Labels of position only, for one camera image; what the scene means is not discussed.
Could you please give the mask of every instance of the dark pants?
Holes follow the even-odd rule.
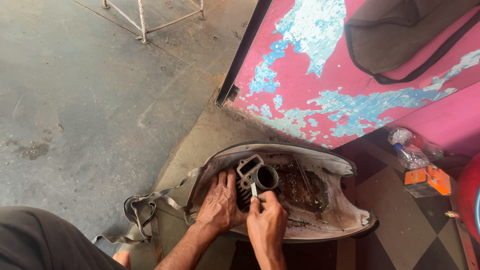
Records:
[[[0,270],[126,270],[56,215],[0,207]]]

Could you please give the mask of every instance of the pink painted surface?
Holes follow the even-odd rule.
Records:
[[[345,1],[345,21],[362,3],[362,0]],[[264,18],[235,81],[235,85],[240,88],[239,98],[234,102],[227,102],[226,106],[243,113],[255,121],[271,126],[278,130],[279,133],[289,135],[300,142],[336,148],[393,120],[400,119],[418,110],[422,105],[431,104],[432,99],[422,97],[424,87],[435,86],[434,77],[437,76],[442,79],[447,72],[452,70],[452,67],[461,63],[463,56],[480,49],[480,24],[477,24],[421,77],[410,83],[385,86],[378,84],[368,74],[354,66],[348,55],[344,35],[338,40],[333,53],[326,60],[320,76],[317,76],[315,72],[308,73],[307,70],[311,63],[309,55],[296,52],[295,46],[290,43],[284,49],[285,56],[275,59],[268,66],[276,73],[274,81],[279,82],[274,93],[269,93],[265,89],[265,91],[253,92],[251,96],[247,96],[252,91],[249,84],[256,76],[257,67],[264,62],[264,56],[269,55],[273,51],[270,46],[282,39],[281,33],[273,33],[276,31],[276,25],[295,5],[295,0],[273,0],[270,10]],[[389,72],[387,75],[393,78],[400,78],[418,67],[478,9],[479,7],[476,7],[469,11],[427,44],[408,63],[395,71]],[[480,65],[478,65],[478,61],[460,71],[459,74],[450,76],[448,80],[443,82],[438,89],[438,93],[447,95],[480,81],[480,76],[478,76],[480,74]],[[406,108],[404,105],[405,97],[400,94],[402,91],[399,90],[409,87],[418,90],[415,102],[420,105],[415,105],[414,107],[407,106]],[[454,88],[454,90],[450,89],[447,92],[443,92],[449,88]],[[363,115],[372,113],[371,111],[374,107],[372,104],[365,102],[356,105],[345,104],[338,110],[324,111],[324,108],[332,106],[337,100],[327,101],[321,95],[333,91],[338,91],[338,95],[347,98],[358,98],[361,95],[373,97],[376,93],[395,93],[397,91],[399,95],[397,97],[395,95],[385,95],[384,100],[388,101],[389,105],[384,110],[382,109],[381,112],[373,112],[377,115],[373,119],[371,116],[364,119]],[[277,95],[282,96],[282,105],[276,110],[274,109],[276,105],[274,98]],[[260,110],[262,106],[269,108],[271,116],[266,116],[265,113],[262,114],[262,110]],[[351,114],[355,110],[360,110],[360,112],[357,111],[356,114]],[[303,114],[287,116],[288,113],[294,111],[300,111]],[[336,114],[340,114],[338,119],[333,117]],[[342,131],[343,135],[338,132],[342,127],[347,131],[346,133]]]
[[[447,154],[480,153],[480,83],[425,106],[393,123],[444,148]]]

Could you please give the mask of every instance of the checkered floor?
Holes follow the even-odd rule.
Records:
[[[345,196],[372,209],[379,228],[361,238],[284,245],[289,269],[466,270],[452,210],[444,196],[414,198],[402,186],[405,168],[377,130],[334,150],[355,162],[358,175],[342,179]],[[237,242],[231,270],[259,269],[249,243]]]

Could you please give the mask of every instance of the pink wall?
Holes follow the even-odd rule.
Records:
[[[425,106],[389,126],[405,127],[448,154],[480,153],[480,83]]]
[[[380,85],[352,63],[343,23],[362,0],[273,0],[239,72],[232,110],[293,139],[326,148],[382,127],[480,81],[480,24],[418,79]],[[408,63],[424,62],[476,10],[460,18]]]

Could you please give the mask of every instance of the metal stand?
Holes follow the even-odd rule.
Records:
[[[129,20],[129,22],[131,22],[135,27],[138,28],[138,30],[140,30],[140,31],[142,32],[142,35],[136,37],[136,39],[140,39],[140,41],[141,41],[143,44],[147,44],[147,43],[149,42],[149,41],[147,40],[147,33],[151,33],[151,32],[153,32],[153,31],[156,31],[156,30],[161,29],[161,28],[163,28],[163,27],[172,25],[172,24],[174,24],[174,23],[176,23],[176,22],[179,22],[179,21],[181,21],[181,20],[183,20],[183,19],[185,19],[185,18],[188,18],[188,17],[190,17],[190,16],[192,16],[192,15],[195,15],[195,14],[197,14],[197,13],[199,13],[199,12],[202,13],[202,16],[200,17],[200,19],[202,19],[202,20],[205,19],[205,17],[204,17],[204,0],[200,0],[200,10],[197,10],[197,11],[192,12],[192,13],[190,13],[190,14],[188,14],[188,15],[185,15],[185,16],[183,16],[183,17],[181,17],[181,18],[178,18],[178,19],[176,19],[175,21],[171,21],[171,22],[166,23],[166,24],[164,24],[164,25],[157,26],[157,27],[155,27],[155,28],[152,28],[152,29],[150,29],[150,30],[147,30],[147,29],[146,29],[146,26],[145,26],[144,5],[143,5],[143,3],[142,3],[142,0],[138,0],[138,8],[139,8],[139,12],[140,12],[140,24],[141,24],[141,27],[138,26],[137,23],[135,23],[127,14],[125,14],[125,12],[123,12],[122,10],[120,10],[120,9],[119,9],[116,5],[114,5],[111,1],[109,1],[109,0],[102,0],[102,8],[104,8],[104,9],[109,9],[110,6],[112,6],[114,9],[118,10],[118,12],[120,12],[120,14],[122,14],[125,18],[127,18],[127,20]]]

